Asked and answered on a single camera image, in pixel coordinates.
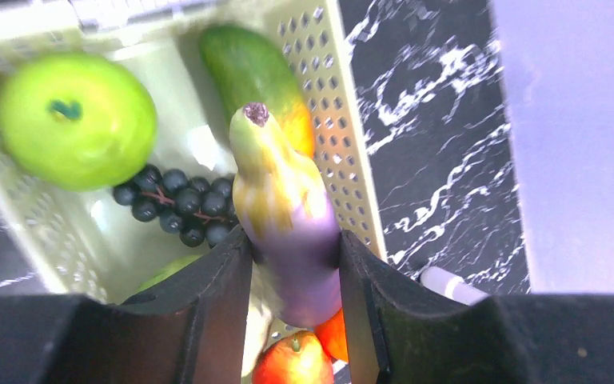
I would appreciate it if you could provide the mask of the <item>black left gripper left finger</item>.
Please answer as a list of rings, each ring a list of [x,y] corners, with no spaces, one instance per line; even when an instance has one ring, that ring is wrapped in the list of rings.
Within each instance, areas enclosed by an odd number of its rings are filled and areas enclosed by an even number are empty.
[[[0,296],[0,383],[239,383],[250,251],[236,228],[124,305]]]

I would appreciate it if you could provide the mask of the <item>purple eggplant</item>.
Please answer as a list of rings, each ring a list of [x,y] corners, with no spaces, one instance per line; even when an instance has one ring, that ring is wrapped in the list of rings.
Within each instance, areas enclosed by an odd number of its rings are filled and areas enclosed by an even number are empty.
[[[292,147],[261,102],[233,114],[229,141],[233,204],[270,309],[290,326],[326,322],[341,308],[341,228],[315,161]]]

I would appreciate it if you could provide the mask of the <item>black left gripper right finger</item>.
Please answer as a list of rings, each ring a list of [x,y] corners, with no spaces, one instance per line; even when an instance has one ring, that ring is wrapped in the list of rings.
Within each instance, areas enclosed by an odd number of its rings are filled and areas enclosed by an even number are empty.
[[[355,383],[614,383],[614,294],[489,295],[466,306],[340,240]]]

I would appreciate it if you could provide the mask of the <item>red apple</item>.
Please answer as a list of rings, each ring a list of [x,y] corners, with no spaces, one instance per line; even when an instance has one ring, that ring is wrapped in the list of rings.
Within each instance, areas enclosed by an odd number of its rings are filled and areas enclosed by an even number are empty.
[[[251,375],[253,384],[334,384],[333,364],[314,332],[300,330],[263,352]]]

